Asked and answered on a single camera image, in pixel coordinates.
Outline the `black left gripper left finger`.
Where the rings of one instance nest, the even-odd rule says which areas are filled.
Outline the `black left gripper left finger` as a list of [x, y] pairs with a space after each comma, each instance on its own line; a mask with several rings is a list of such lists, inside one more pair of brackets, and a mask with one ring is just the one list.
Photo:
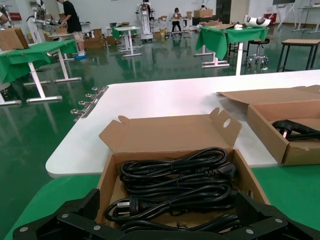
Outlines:
[[100, 190], [66, 201], [54, 213], [17, 227], [14, 240], [119, 240], [124, 233], [96, 222]]

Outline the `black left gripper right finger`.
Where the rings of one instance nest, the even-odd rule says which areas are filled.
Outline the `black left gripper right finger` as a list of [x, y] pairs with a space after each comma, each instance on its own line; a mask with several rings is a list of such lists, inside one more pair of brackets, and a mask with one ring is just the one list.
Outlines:
[[268, 213], [271, 205], [259, 203], [245, 193], [237, 194], [235, 209], [241, 225], [234, 230], [236, 240], [276, 240], [288, 227], [288, 221]]

